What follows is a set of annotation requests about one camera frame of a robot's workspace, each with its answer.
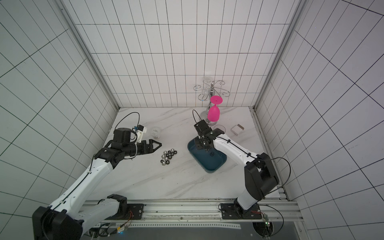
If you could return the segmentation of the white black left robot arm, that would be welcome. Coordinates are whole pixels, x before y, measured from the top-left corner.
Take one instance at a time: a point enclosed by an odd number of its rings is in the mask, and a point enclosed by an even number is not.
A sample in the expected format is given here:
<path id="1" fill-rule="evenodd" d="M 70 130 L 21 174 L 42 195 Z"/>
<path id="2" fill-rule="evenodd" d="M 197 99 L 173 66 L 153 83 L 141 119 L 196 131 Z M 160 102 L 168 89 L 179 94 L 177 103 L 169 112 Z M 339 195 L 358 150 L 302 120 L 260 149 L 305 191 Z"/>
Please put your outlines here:
<path id="1" fill-rule="evenodd" d="M 99 183 L 121 161 L 132 160 L 158 150 L 162 144 L 142 140 L 143 132 L 129 128 L 114 130 L 113 139 L 100 149 L 82 175 L 48 207 L 39 207 L 32 216 L 36 240 L 79 240 L 96 224 L 107 220 L 140 219 L 137 210 L 124 196 L 112 194 L 101 203 L 82 212 L 85 201 Z"/>

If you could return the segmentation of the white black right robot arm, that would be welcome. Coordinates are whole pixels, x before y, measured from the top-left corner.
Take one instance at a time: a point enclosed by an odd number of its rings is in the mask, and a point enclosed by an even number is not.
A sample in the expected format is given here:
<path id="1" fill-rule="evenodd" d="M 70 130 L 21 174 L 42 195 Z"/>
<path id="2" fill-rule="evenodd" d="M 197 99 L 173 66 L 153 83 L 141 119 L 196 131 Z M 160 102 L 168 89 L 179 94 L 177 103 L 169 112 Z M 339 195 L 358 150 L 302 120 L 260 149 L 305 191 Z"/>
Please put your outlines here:
<path id="1" fill-rule="evenodd" d="M 245 190 L 234 201 L 234 212 L 243 218 L 280 183 L 272 159 L 266 153 L 256 154 L 238 145 L 220 129 L 198 130 L 198 150 L 215 149 L 244 168 Z"/>

